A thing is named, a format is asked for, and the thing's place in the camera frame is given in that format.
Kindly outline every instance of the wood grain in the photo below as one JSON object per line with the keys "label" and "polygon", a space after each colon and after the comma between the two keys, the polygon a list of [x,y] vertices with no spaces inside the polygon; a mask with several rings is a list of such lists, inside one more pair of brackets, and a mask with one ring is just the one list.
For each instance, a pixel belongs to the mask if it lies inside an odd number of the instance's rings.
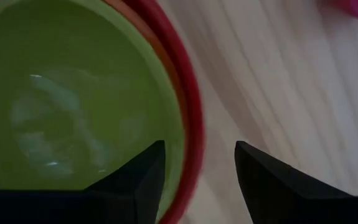
{"label": "wood grain", "polygon": [[183,224],[252,222],[236,140],[358,195],[358,19],[323,0],[159,3],[191,56],[207,125]]}

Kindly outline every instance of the green bowl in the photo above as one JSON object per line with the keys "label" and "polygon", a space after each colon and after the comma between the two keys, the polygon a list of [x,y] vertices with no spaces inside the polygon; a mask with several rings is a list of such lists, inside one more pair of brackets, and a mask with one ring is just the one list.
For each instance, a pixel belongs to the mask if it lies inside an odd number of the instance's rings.
{"label": "green bowl", "polygon": [[0,1],[0,189],[84,189],[160,139],[159,217],[184,130],[152,47],[101,0]]}

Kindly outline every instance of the wooden floor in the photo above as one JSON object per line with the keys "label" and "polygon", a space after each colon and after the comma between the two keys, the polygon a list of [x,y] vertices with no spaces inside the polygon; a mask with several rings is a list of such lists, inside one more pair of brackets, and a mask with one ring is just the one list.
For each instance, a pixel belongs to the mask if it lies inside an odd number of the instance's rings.
{"label": "wooden floor", "polygon": [[236,140],[358,195],[357,19],[328,0],[159,2],[191,56],[207,126],[183,224],[252,222]]}

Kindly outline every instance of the black pointed object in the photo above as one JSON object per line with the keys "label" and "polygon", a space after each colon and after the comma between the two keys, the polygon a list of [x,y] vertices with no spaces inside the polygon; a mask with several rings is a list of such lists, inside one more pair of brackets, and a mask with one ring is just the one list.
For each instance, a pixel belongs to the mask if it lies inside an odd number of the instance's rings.
{"label": "black pointed object", "polygon": [[164,142],[157,141],[82,191],[0,190],[0,220],[154,224],[164,172]]}
{"label": "black pointed object", "polygon": [[358,223],[358,197],[237,142],[238,182],[254,224]]}

